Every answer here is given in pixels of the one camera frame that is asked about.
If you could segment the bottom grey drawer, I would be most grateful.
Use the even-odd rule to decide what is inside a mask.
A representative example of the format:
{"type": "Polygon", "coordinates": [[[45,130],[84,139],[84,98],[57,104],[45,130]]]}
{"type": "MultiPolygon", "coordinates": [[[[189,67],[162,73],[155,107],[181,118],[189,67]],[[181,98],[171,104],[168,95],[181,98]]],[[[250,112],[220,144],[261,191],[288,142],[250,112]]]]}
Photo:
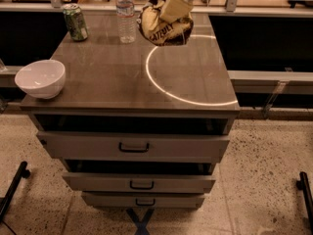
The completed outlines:
{"type": "Polygon", "coordinates": [[[97,208],[124,207],[198,209],[204,201],[204,194],[83,192],[82,198],[88,206],[97,208]]]}

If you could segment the green soda can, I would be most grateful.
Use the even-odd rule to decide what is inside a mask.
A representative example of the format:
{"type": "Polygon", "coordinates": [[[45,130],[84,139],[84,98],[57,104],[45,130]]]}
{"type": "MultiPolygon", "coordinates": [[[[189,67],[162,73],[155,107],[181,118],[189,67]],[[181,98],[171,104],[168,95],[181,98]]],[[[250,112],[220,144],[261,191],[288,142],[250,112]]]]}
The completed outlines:
{"type": "Polygon", "coordinates": [[[88,38],[88,30],[80,7],[77,4],[65,4],[63,13],[67,30],[74,41],[84,41],[88,38]]]}

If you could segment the white bowl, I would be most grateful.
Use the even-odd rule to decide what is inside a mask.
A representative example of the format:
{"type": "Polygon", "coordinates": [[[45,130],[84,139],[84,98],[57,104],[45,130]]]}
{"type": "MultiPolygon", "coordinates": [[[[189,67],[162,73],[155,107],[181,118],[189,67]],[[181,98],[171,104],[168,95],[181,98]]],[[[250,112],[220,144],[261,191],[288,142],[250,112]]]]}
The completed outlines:
{"type": "Polygon", "coordinates": [[[56,60],[33,62],[20,69],[15,83],[27,95],[38,99],[56,97],[66,82],[66,68],[56,60]]]}

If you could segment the grey drawer cabinet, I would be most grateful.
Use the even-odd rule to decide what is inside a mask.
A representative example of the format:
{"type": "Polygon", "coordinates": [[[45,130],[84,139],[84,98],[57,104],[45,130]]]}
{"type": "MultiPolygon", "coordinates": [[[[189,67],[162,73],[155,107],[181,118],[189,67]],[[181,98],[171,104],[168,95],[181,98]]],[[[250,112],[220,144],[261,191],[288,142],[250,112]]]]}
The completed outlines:
{"type": "MultiPolygon", "coordinates": [[[[38,131],[228,135],[240,106],[208,16],[196,14],[187,44],[123,44],[114,15],[89,15],[87,40],[65,37],[53,57],[67,69],[53,99],[27,96],[38,131]]],[[[66,172],[213,176],[220,163],[58,159],[66,172]]]]}

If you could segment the brown chip bag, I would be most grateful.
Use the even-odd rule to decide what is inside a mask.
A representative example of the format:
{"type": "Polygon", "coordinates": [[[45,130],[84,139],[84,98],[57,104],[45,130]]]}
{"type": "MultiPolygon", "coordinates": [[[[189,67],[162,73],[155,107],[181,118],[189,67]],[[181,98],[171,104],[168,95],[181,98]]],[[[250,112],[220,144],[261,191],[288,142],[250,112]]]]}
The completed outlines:
{"type": "Polygon", "coordinates": [[[144,38],[156,46],[185,45],[191,35],[194,22],[191,15],[173,23],[160,17],[165,0],[149,0],[137,18],[137,26],[144,38]]]}

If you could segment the clear plastic water bottle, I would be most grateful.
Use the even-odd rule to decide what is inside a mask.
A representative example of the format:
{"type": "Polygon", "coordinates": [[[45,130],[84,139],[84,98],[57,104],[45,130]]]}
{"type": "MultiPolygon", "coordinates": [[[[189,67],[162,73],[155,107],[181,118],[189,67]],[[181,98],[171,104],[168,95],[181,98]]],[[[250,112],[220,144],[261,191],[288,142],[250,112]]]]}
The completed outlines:
{"type": "Polygon", "coordinates": [[[133,0],[115,0],[119,39],[132,43],[136,38],[135,9],[133,0]]]}

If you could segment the black left base leg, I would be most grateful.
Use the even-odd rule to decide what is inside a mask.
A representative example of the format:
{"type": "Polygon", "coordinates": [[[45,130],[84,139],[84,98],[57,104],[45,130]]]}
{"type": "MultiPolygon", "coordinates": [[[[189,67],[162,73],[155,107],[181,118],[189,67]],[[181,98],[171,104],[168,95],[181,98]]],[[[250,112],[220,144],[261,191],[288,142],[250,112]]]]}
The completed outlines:
{"type": "Polygon", "coordinates": [[[21,162],[5,196],[0,199],[0,222],[4,219],[4,216],[21,182],[21,179],[29,177],[30,171],[27,169],[27,162],[21,162]]]}

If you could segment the black base leg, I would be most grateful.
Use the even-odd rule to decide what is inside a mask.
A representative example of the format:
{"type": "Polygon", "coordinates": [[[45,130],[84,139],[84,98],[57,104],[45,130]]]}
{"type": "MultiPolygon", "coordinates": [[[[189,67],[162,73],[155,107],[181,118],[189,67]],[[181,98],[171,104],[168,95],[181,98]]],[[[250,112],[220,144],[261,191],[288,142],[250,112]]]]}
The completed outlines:
{"type": "Polygon", "coordinates": [[[29,177],[30,171],[27,169],[27,162],[21,162],[5,196],[0,199],[0,222],[4,219],[4,216],[21,182],[21,179],[29,177]]]}
{"type": "Polygon", "coordinates": [[[305,206],[308,214],[308,220],[310,224],[311,233],[313,234],[313,199],[311,195],[311,189],[308,181],[307,173],[302,171],[299,174],[300,179],[296,181],[296,187],[303,193],[305,206]]]}

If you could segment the middle grey drawer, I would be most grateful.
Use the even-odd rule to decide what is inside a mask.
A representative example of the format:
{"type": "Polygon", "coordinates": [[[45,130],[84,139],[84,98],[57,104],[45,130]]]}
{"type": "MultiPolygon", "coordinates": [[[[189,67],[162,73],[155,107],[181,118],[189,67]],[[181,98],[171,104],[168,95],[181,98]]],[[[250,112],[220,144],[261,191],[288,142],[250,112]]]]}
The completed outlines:
{"type": "Polygon", "coordinates": [[[66,172],[72,190],[119,193],[208,193],[215,180],[205,175],[66,172]]]}

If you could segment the top grey drawer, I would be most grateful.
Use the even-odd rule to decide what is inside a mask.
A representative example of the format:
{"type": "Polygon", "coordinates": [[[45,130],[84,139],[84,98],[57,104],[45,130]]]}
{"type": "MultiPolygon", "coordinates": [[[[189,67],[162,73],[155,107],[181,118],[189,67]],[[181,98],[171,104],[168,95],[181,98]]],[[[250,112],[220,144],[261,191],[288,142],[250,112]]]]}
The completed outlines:
{"type": "Polygon", "coordinates": [[[38,131],[52,158],[64,160],[219,163],[228,135],[38,131]]]}

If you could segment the black right base leg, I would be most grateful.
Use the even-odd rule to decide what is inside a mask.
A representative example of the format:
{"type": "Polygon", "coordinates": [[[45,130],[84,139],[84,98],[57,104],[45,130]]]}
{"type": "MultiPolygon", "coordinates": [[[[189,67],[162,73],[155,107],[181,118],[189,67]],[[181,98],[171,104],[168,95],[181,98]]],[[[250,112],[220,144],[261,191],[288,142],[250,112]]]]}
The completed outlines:
{"type": "Polygon", "coordinates": [[[305,206],[308,214],[308,220],[310,224],[311,233],[313,234],[313,199],[311,195],[311,189],[308,181],[307,173],[302,171],[299,174],[300,179],[296,181],[296,187],[303,193],[305,206]]]}

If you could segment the grey drawer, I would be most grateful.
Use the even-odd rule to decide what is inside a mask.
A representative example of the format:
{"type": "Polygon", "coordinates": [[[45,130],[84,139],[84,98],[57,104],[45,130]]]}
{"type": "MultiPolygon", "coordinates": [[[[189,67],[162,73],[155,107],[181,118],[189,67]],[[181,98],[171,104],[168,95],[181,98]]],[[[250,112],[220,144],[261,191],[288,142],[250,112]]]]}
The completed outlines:
{"type": "Polygon", "coordinates": [[[72,190],[119,193],[208,193],[215,180],[205,175],[66,172],[72,190]]]}
{"type": "Polygon", "coordinates": [[[228,135],[38,131],[52,158],[64,160],[219,163],[228,135]]]}
{"type": "Polygon", "coordinates": [[[97,208],[124,207],[198,209],[204,201],[204,194],[83,192],[82,198],[88,206],[97,208]]]}

